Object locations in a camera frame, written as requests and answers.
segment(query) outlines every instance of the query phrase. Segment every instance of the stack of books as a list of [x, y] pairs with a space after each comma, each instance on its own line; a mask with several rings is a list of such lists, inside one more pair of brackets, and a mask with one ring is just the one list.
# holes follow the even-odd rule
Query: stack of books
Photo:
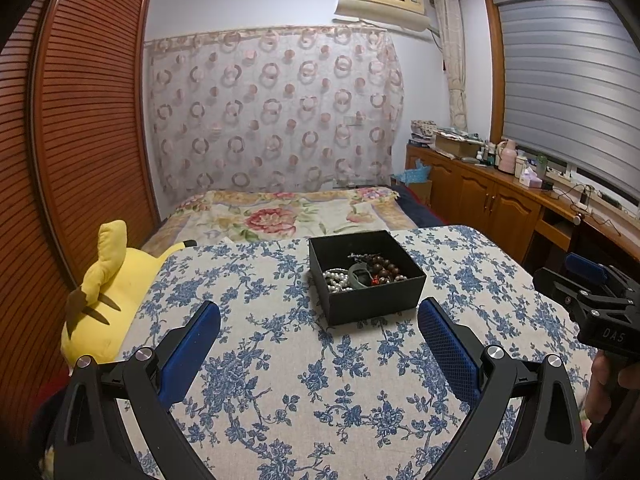
[[435, 142], [436, 123], [433, 121], [411, 121], [411, 139], [409, 144], [428, 148]]

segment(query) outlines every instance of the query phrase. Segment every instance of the sheer curtain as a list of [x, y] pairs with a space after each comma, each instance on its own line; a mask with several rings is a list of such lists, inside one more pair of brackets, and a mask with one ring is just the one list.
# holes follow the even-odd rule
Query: sheer curtain
[[433, 0], [449, 83], [451, 126], [466, 130], [465, 35], [459, 0]]
[[233, 30], [153, 42], [156, 164], [175, 204], [207, 189], [313, 191], [380, 184], [402, 109], [387, 32]]

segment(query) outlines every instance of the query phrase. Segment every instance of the pikachu plush toy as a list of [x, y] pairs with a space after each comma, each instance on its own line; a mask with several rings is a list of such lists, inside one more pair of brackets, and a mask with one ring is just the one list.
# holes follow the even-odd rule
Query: pikachu plush toy
[[80, 356], [97, 363], [115, 360], [124, 336], [164, 261], [175, 251], [193, 247], [188, 240], [168, 248], [159, 258], [127, 247], [122, 220], [102, 224], [98, 231], [98, 261], [69, 294], [62, 353], [70, 368]]

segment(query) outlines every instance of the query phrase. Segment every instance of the finger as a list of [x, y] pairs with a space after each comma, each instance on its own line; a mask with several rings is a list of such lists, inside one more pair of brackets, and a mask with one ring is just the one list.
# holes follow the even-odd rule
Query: finger
[[640, 390], [640, 363], [620, 370], [618, 384], [627, 390]]
[[611, 409], [611, 399], [602, 384], [595, 376], [591, 376], [591, 383], [584, 401], [584, 411], [587, 418], [594, 423], [602, 422]]
[[598, 382], [602, 385], [607, 384], [609, 381], [609, 375], [611, 374], [611, 364], [604, 355], [604, 351], [598, 350], [596, 357], [591, 364], [591, 376], [596, 377]]

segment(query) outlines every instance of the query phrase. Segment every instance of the blue floral tablecloth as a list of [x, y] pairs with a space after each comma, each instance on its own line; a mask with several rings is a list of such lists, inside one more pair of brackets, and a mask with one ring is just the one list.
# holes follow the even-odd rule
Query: blue floral tablecloth
[[[593, 354], [518, 264], [467, 227], [392, 234], [427, 275], [423, 298], [434, 296], [515, 358], [559, 354], [581, 403]], [[220, 306], [222, 330], [172, 415], [218, 480], [421, 479], [468, 413], [418, 332], [415, 310], [327, 327], [306, 240], [175, 253], [122, 357], [156, 346], [203, 300]], [[517, 409], [514, 401], [478, 476], [497, 464]], [[145, 472], [162, 478], [126, 402], [121, 410]]]

